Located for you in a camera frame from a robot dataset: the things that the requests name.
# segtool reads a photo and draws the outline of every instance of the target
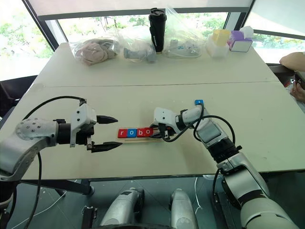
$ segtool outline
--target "hand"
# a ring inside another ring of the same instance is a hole
[[[294,87],[291,88],[290,94],[296,98],[296,100],[305,103],[305,90],[301,87],[299,83],[294,81]]]

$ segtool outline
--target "black cable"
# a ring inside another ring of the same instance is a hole
[[[29,220],[27,221],[27,224],[25,225],[25,229],[27,229],[33,219],[33,216],[35,214],[35,211],[36,211],[36,207],[37,207],[37,204],[38,204],[38,200],[39,200],[39,194],[40,194],[40,187],[41,187],[41,168],[42,168],[42,164],[41,164],[41,156],[40,156],[40,153],[37,154],[38,156],[38,160],[39,160],[39,175],[38,175],[38,182],[37,182],[37,193],[36,193],[36,199],[35,199],[35,203],[34,203],[34,207],[33,207],[33,210],[30,214],[30,217],[29,217]]]
[[[203,111],[204,111],[204,104],[202,103],[202,104],[200,104],[200,105],[201,105],[201,113],[200,113],[199,118],[202,119],[202,117],[203,117]],[[193,131],[194,138],[195,138],[197,141],[199,141],[199,142],[201,142],[201,140],[197,137],[196,131],[197,131],[197,128],[198,128],[200,122],[201,122],[201,121],[198,121],[198,122],[197,122],[197,124],[196,124],[196,126],[195,126],[195,128],[194,128],[194,131]]]
[[[234,130],[231,126],[231,124],[225,120],[224,118],[220,117],[220,116],[216,116],[216,115],[205,115],[203,116],[202,118],[198,118],[196,120],[194,120],[193,122],[191,122],[189,125],[186,126],[186,128],[184,128],[179,134],[177,134],[176,137],[174,137],[173,139],[166,139],[164,136],[162,137],[162,139],[165,141],[165,142],[173,142],[175,140],[177,140],[188,128],[190,128],[195,122],[198,122],[199,120],[202,120],[202,119],[205,119],[205,118],[217,118],[217,119],[220,119],[222,121],[224,121],[228,127],[230,128],[230,131],[232,133],[232,141],[233,143],[235,144],[235,133],[234,133]]]
[[[13,203],[12,203],[12,206],[10,208],[10,217],[9,217],[9,220],[10,220],[10,218],[13,215],[13,212],[15,210],[16,200],[17,200],[17,187],[15,187],[14,192],[13,192]]]
[[[216,186],[216,180],[217,180],[217,177],[218,177],[218,174],[220,172],[220,169],[218,169],[215,173],[215,176],[214,176],[214,180],[213,180],[213,185],[212,185],[212,198],[213,200],[215,201],[215,186]]]
[[[58,96],[58,97],[54,97],[51,98],[47,101],[44,101],[43,103],[39,104],[38,106],[36,106],[34,109],[32,109],[25,117],[24,119],[27,119],[28,117],[31,116],[31,114],[33,114],[35,111],[37,111],[39,108],[41,108],[42,106],[44,106],[45,104],[52,102],[54,100],[58,100],[58,99],[76,99],[80,101],[80,105],[83,103],[86,103],[86,100],[80,97],[76,97],[76,96],[69,96],[69,95],[64,95],[64,96]],[[33,210],[31,212],[31,215],[29,217],[29,220],[27,221],[27,224],[25,225],[25,229],[27,229],[32,221],[32,218],[35,214],[36,211],[36,207],[38,204],[38,200],[39,200],[39,194],[40,194],[40,187],[41,187],[41,174],[42,174],[42,163],[41,163],[41,155],[40,152],[38,152],[37,154],[38,156],[38,162],[39,162],[39,174],[38,174],[38,181],[37,181],[37,193],[36,193],[36,199],[35,199],[35,203],[34,203],[34,207]]]
[[[58,99],[77,99],[80,101],[80,103],[86,103],[86,100],[83,99],[83,98],[80,98],[80,97],[76,97],[76,96],[69,96],[69,95],[64,95],[64,96],[58,96],[58,97],[54,97],[54,98],[51,98],[47,101],[44,101],[43,103],[39,104],[38,106],[36,106],[33,110],[31,110],[25,117],[24,119],[30,117],[30,115],[32,113],[34,113],[35,111],[37,111],[39,108],[41,108],[43,105],[49,103],[49,102],[52,102],[54,100],[58,100]]]

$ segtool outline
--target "white cable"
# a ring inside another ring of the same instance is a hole
[[[199,204],[198,197],[197,197],[197,190],[196,190],[197,179],[198,179],[198,177],[196,177],[195,185],[194,185],[194,188],[195,188],[195,196],[196,196],[196,200],[197,200],[197,204],[198,204],[198,208],[197,208],[196,211],[195,211],[195,215],[197,214],[198,209],[202,209],[201,205]]]
[[[67,191],[64,192],[64,194],[61,195],[61,197],[59,197],[52,205],[50,205],[48,208],[46,208],[45,210],[42,210],[41,212],[38,212],[37,214],[33,215],[34,216],[37,216],[47,210],[49,210],[50,208],[52,208],[56,203],[57,201],[59,201],[65,194],[67,193]],[[20,226],[22,223],[26,222],[29,218],[25,219],[24,221],[22,221],[21,223],[17,224],[16,226],[12,227],[11,229],[15,229],[16,227]]]
[[[181,57],[184,57],[184,58],[197,58],[197,57],[201,56],[201,55],[197,55],[197,56],[185,56],[185,55],[177,54],[176,52],[173,52],[173,51],[171,52],[170,50],[169,50],[169,53],[170,54],[174,54],[176,56],[181,56]]]

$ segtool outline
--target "person's arm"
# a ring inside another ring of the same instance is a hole
[[[288,54],[281,58],[280,64],[294,71],[305,72],[305,53],[293,52]]]
[[[296,100],[305,103],[305,90],[299,83],[294,81],[294,87],[291,88],[290,94],[296,98]]]

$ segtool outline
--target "purple box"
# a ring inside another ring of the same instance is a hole
[[[244,38],[244,33],[241,31],[231,31],[230,39],[228,40],[230,51],[247,52],[252,45],[251,38]]]

